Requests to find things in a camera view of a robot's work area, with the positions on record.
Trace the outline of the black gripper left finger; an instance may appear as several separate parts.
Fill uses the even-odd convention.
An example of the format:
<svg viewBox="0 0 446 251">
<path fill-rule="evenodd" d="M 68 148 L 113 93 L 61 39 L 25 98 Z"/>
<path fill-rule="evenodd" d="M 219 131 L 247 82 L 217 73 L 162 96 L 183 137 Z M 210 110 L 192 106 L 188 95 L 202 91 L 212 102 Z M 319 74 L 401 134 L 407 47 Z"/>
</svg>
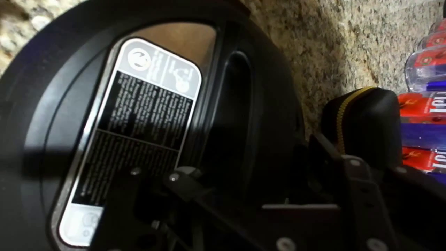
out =
<svg viewBox="0 0 446 251">
<path fill-rule="evenodd" d="M 261 251 L 245 208 L 199 181 L 196 169 L 163 177 L 123 170 L 88 251 Z"/>
</svg>

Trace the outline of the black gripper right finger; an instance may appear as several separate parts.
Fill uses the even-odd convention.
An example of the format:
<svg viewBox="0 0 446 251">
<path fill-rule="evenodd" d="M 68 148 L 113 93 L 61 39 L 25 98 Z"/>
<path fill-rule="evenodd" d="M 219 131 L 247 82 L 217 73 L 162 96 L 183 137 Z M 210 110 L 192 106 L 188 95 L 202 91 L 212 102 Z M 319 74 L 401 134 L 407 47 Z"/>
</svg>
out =
<svg viewBox="0 0 446 251">
<path fill-rule="evenodd" d="M 347 251 L 446 251 L 445 185 L 435 177 L 403 165 L 375 169 L 322 134 L 309 149 L 316 181 L 341 209 Z"/>
</svg>

